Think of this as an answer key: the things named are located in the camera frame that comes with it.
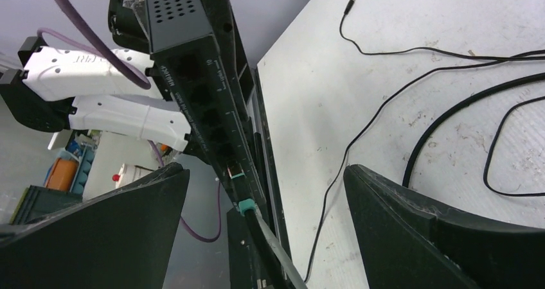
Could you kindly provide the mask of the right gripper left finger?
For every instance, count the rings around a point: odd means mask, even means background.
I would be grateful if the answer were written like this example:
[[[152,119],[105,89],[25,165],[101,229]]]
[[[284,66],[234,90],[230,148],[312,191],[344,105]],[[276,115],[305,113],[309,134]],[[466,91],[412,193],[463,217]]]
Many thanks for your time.
[[[173,162],[24,225],[1,226],[2,288],[161,288],[190,171]]]

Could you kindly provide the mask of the dark grey network switch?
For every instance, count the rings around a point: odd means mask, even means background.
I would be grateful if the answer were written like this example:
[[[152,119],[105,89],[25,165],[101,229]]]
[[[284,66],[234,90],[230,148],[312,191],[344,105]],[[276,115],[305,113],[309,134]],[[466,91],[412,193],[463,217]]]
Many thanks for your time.
[[[190,125],[186,155],[211,166],[234,205],[271,217],[253,122],[244,125],[201,0],[146,0],[150,56]]]

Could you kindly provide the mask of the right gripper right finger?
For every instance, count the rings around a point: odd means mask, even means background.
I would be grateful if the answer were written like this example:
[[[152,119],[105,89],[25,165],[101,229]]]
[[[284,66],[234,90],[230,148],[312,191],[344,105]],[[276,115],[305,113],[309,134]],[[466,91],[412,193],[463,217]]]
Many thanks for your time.
[[[370,288],[543,288],[544,230],[485,218],[360,164],[344,189]]]

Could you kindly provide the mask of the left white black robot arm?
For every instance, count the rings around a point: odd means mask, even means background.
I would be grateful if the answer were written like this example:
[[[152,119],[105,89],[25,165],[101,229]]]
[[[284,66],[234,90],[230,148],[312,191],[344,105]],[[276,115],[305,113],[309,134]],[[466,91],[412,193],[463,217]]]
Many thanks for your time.
[[[229,0],[111,0],[112,56],[28,37],[1,97],[41,132],[96,129],[228,158],[248,147],[254,86]]]

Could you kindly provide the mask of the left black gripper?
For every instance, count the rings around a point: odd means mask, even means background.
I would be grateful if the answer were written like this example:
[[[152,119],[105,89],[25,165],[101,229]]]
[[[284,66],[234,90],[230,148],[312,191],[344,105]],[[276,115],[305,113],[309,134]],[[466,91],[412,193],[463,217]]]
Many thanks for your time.
[[[137,0],[109,0],[107,24],[114,43],[122,48],[149,53],[146,31],[133,4]],[[241,41],[230,0],[201,0],[211,23],[228,78],[238,116],[250,121],[247,104],[255,87],[252,70]]]

